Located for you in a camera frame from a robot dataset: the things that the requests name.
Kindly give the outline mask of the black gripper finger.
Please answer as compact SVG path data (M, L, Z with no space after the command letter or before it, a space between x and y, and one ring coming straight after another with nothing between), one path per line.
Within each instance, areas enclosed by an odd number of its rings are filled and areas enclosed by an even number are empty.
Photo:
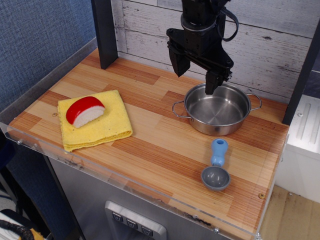
M169 58L173 70L178 77L188 71L191 66L191 61L186 58L184 54L181 54L173 48L169 48Z
M225 81L225 74L223 72L215 72L209 70L205 75L205 93L212 95L216 88L220 87Z

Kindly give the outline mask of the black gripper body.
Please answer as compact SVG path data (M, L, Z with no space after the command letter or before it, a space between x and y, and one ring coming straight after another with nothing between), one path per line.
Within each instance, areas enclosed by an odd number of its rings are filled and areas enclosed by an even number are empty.
M214 27L202 34L189 30L169 28L166 30L169 37L169 48L184 54L186 58L206 71L224 73L224 81L232 75L233 60L222 47L222 39Z

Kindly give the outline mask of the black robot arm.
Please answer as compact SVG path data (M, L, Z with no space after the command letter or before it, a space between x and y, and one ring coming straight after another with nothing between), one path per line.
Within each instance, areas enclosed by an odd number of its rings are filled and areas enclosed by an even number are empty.
M236 33L225 38L226 18L239 26L237 17L226 9L225 0L184 0L180 18L182 29L169 28L169 58L175 74L180 77L195 63L206 70L205 93L212 95L217 87L230 79L233 60L222 42L233 40Z

